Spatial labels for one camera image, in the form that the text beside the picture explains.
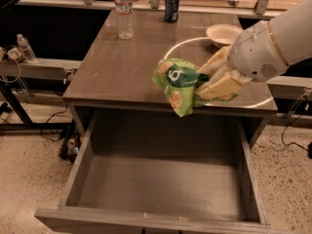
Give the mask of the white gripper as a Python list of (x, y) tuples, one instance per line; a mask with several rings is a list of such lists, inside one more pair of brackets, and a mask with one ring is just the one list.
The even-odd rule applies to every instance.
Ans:
[(196, 96), (204, 100), (229, 98), (238, 94), (252, 79), (265, 82), (285, 73), (289, 68), (271, 25), (265, 20), (244, 30), (232, 47), (219, 49), (198, 72), (212, 76), (227, 63), (228, 56), (237, 71), (226, 71), (217, 81), (203, 84), (195, 90)]

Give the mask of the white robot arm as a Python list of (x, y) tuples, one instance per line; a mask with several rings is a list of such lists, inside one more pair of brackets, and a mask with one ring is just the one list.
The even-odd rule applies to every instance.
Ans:
[(233, 44), (218, 50), (199, 71), (210, 80), (195, 90), (204, 100), (239, 93), (245, 84), (266, 82), (293, 64), (312, 57), (312, 0), (261, 20), (245, 29)]

